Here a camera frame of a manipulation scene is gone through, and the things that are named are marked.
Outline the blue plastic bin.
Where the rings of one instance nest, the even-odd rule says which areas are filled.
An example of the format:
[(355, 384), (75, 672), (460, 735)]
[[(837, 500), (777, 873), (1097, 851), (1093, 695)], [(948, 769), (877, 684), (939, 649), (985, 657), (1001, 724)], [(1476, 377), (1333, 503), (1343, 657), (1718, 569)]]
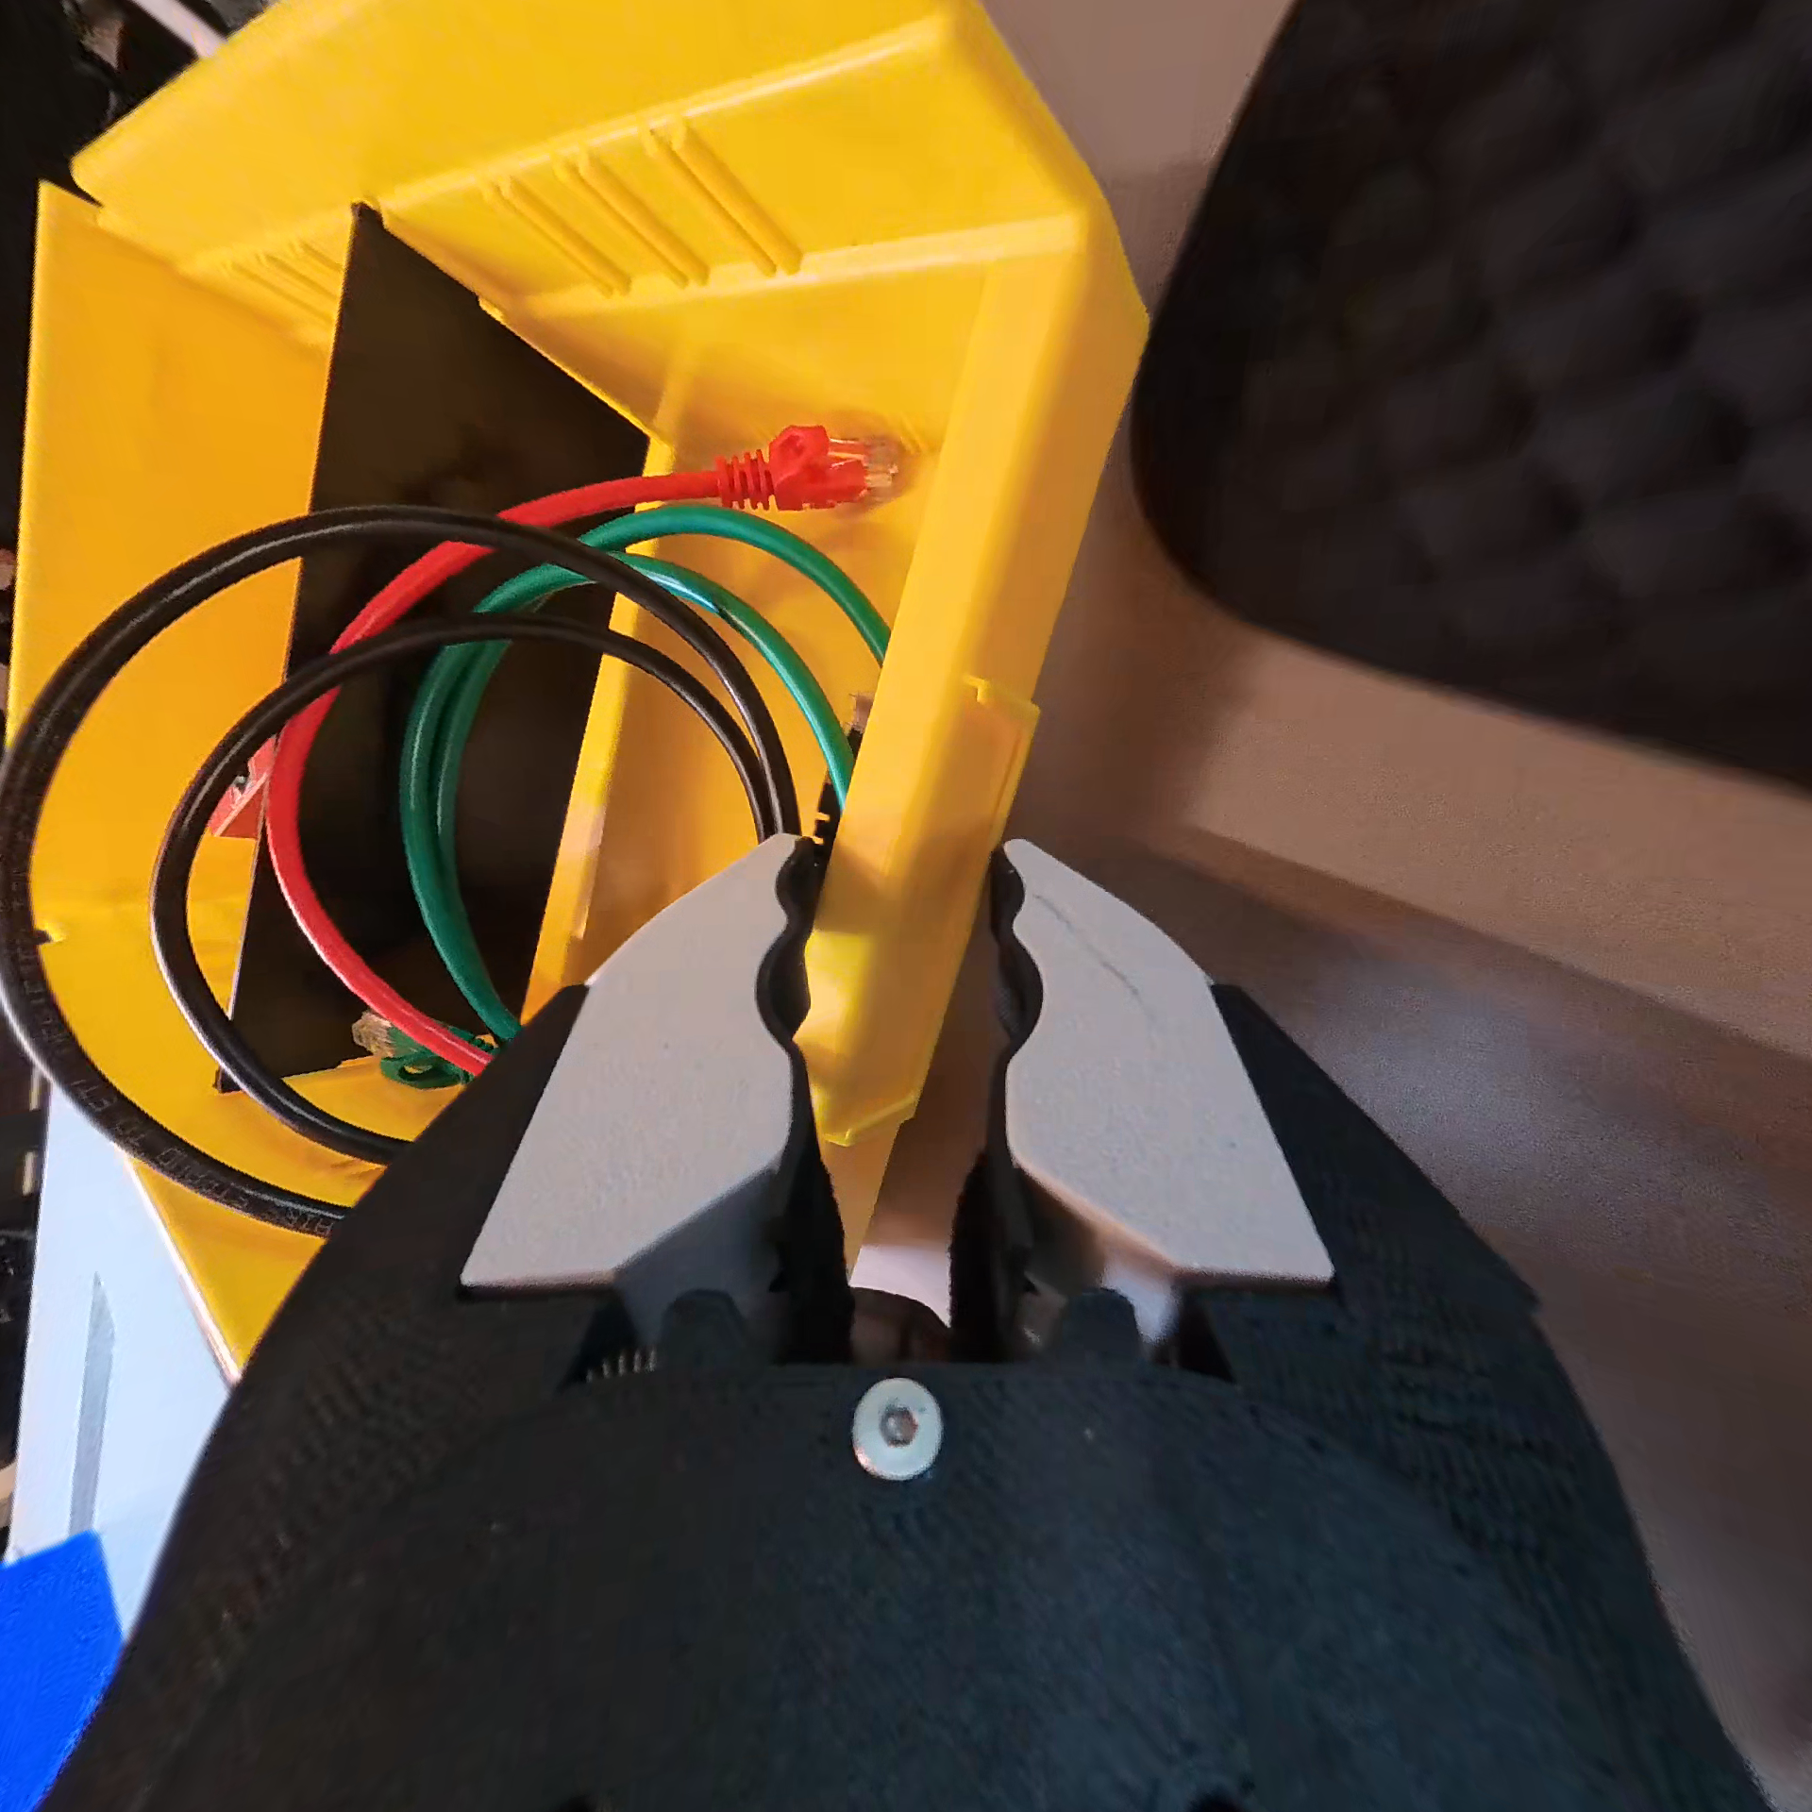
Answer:
[(34, 1812), (121, 1665), (95, 1532), (0, 1569), (0, 1802)]

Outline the black textured pad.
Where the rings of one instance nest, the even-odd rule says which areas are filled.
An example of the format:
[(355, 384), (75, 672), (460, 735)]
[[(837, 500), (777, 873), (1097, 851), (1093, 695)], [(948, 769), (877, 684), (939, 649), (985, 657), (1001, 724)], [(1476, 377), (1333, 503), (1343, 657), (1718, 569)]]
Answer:
[(1806, 790), (1812, 9), (1290, 9), (1132, 489), (1271, 637)]

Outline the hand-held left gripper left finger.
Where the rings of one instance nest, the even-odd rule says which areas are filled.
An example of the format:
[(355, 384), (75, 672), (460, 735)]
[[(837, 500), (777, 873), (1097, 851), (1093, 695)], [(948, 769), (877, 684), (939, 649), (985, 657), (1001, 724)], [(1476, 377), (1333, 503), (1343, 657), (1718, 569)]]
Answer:
[(723, 1294), (777, 1364), (851, 1358), (798, 1051), (821, 882), (825, 845), (772, 833), (603, 959), (460, 1257), (471, 1294), (607, 1294), (637, 1351), (682, 1294)]

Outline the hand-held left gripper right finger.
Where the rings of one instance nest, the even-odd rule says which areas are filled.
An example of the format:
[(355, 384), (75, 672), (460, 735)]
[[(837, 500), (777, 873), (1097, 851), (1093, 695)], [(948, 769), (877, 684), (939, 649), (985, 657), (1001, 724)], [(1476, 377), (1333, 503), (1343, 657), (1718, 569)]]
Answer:
[(1329, 1294), (1208, 974), (1038, 837), (990, 851), (985, 932), (1001, 1058), (948, 1215), (948, 1351), (1047, 1358), (1102, 1294), (1123, 1351), (1166, 1358), (1194, 1294)]

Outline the yellow plastic bin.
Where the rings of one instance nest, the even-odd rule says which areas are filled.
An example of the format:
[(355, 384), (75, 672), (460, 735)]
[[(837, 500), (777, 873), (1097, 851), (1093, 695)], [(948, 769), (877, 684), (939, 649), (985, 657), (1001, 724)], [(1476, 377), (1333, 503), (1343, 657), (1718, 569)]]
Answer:
[(274, 9), (34, 213), (13, 704), (191, 555), (305, 514), (350, 213), (710, 460), (910, 457), (821, 538), (898, 620), (707, 555), (877, 695), (806, 952), (862, 1243), (963, 963), (1038, 672), (1145, 344), (1113, 213), (977, 9)]

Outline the black bin divider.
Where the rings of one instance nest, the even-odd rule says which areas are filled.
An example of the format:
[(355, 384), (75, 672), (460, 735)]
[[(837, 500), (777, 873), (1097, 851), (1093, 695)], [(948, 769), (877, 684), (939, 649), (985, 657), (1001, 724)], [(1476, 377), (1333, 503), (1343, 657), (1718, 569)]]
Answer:
[[(507, 514), (553, 489), (642, 478), (642, 431), (507, 334), (460, 281), (350, 216), (328, 398), (305, 514), (433, 503)], [(350, 682), (305, 747), (302, 851), (355, 959), (446, 1029), (483, 1029), (446, 978), (408, 873), (400, 739), (433, 657)], [(503, 1008), (526, 1008), (603, 657), (526, 642), (483, 695), (454, 851), (460, 901)], [(274, 1077), (355, 1058), (364, 1004), (302, 941), (274, 859), (249, 868), (233, 1019)]]

